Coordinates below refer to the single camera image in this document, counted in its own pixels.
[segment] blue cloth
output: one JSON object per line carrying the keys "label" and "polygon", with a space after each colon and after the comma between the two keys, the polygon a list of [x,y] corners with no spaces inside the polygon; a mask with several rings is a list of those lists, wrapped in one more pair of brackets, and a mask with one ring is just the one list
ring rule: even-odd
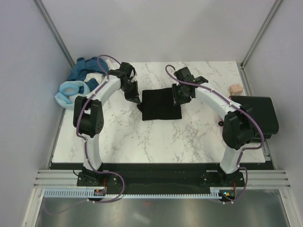
{"label": "blue cloth", "polygon": [[[85,60],[84,58],[78,58],[77,64],[71,69],[71,74],[67,78],[68,81],[84,81],[86,78],[86,75],[88,73],[92,72],[99,72],[102,74],[105,74],[105,72],[102,71],[102,69],[98,66],[97,63],[97,57],[93,57],[89,60]],[[108,71],[108,65],[103,59],[99,59],[100,65]],[[93,91],[99,83],[95,79],[90,79],[87,83],[87,86],[89,87],[90,91]],[[80,88],[79,93],[83,93],[83,87]]]}

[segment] beige sponge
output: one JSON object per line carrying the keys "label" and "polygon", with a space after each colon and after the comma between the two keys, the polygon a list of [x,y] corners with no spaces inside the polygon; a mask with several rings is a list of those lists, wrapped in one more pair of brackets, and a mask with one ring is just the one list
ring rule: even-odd
{"label": "beige sponge", "polygon": [[231,96],[238,96],[243,92],[241,84],[233,84],[229,87],[228,92]]}

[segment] metal floor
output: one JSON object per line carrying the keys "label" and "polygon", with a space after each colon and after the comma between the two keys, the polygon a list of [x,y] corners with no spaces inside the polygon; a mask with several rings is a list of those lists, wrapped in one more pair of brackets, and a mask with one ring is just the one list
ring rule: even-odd
{"label": "metal floor", "polygon": [[[83,199],[44,198],[50,212]],[[277,191],[249,191],[234,204],[198,199],[121,199],[84,203],[62,214],[40,211],[37,227],[288,227]]]}

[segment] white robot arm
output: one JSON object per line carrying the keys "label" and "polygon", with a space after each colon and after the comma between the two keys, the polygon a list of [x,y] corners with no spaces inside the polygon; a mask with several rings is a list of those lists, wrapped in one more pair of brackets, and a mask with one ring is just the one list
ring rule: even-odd
{"label": "white robot arm", "polygon": [[[209,83],[204,83],[203,86],[213,89]],[[228,112],[235,111],[230,105],[224,102],[219,96],[215,95],[213,92],[203,89],[201,87],[198,87],[195,90],[196,98],[199,99],[202,103],[207,104],[209,107],[211,107],[217,114],[219,114],[222,119],[225,118]],[[236,102],[233,102],[233,105],[238,108],[240,108],[241,106]],[[237,161],[240,153],[241,148],[236,150],[226,145],[223,159],[220,162],[220,167],[226,174],[231,174],[238,169]]]}

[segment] metal frame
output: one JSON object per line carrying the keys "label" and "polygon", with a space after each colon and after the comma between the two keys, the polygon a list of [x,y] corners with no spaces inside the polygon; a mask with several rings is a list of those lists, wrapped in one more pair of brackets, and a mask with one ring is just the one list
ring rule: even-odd
{"label": "metal frame", "polygon": [[254,52],[257,44],[259,43],[261,37],[263,36],[264,32],[266,31],[266,29],[268,28],[268,25],[270,24],[272,18],[274,17],[274,15],[276,14],[278,8],[280,7],[281,3],[283,2],[283,0],[276,0],[274,2],[274,4],[272,5],[267,17],[265,18],[265,21],[263,22],[260,30],[258,31],[254,41],[252,42],[248,52],[246,53],[241,65],[243,67],[245,67],[245,65],[247,64],[248,60],[250,59],[252,53]]}
{"label": "metal frame", "polygon": [[[291,197],[292,191],[289,181],[287,179],[286,172],[284,170],[249,170],[248,171],[248,186],[247,190],[274,190],[278,189],[283,205],[291,227],[302,226],[300,219],[296,213],[296,209],[293,205],[293,199]],[[42,205],[42,198],[45,191],[51,189],[72,189],[73,191],[81,192],[84,189],[102,189],[102,187],[78,187],[77,176],[72,170],[39,170],[33,192],[28,204],[27,212],[24,218],[22,227],[34,227],[38,220],[38,214]],[[215,190],[229,189],[224,187],[211,188]],[[128,195],[125,198],[169,198],[169,196],[144,196],[141,195]],[[211,199],[211,197],[203,197],[199,195],[179,195],[176,198],[196,198],[196,199]]]}
{"label": "metal frame", "polygon": [[53,23],[51,17],[49,16],[44,4],[42,3],[41,0],[33,0],[35,5],[37,6],[41,16],[43,17],[43,19],[45,20],[48,28],[50,29],[51,33],[53,34],[53,37],[55,38],[58,46],[60,47],[61,51],[63,52],[67,62],[69,63],[69,65],[71,67],[73,67],[75,65],[70,53],[68,52],[55,24]]}

